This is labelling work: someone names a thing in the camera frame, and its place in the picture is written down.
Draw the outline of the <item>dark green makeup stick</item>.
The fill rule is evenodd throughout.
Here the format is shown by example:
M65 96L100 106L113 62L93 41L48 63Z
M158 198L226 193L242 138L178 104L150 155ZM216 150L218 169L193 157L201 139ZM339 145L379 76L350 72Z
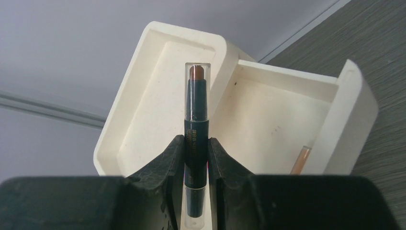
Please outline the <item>dark green makeup stick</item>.
M185 64L184 93L184 186L186 216L184 225L191 230L205 226L205 188L207 185L211 65Z

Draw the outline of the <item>white drawer organizer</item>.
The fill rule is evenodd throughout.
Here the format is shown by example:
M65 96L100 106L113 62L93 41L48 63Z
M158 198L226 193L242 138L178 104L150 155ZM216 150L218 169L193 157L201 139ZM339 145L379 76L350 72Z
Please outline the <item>white drawer organizer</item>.
M222 36L160 22L144 29L93 153L129 176L183 133L185 63L211 64L210 136L254 173L349 174L378 115L358 66L339 77L255 62Z

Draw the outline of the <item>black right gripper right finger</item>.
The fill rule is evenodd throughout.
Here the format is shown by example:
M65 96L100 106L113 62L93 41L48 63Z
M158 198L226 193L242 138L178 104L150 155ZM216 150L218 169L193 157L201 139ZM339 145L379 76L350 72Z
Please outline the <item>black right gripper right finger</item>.
M397 230L379 189L346 175L253 174L208 141L214 230Z

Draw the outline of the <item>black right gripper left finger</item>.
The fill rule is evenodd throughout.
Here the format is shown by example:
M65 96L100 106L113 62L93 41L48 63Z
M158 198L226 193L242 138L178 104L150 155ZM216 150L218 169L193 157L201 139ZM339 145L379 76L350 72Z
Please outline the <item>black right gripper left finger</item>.
M3 230L178 230L184 137L128 177L15 177L0 186Z

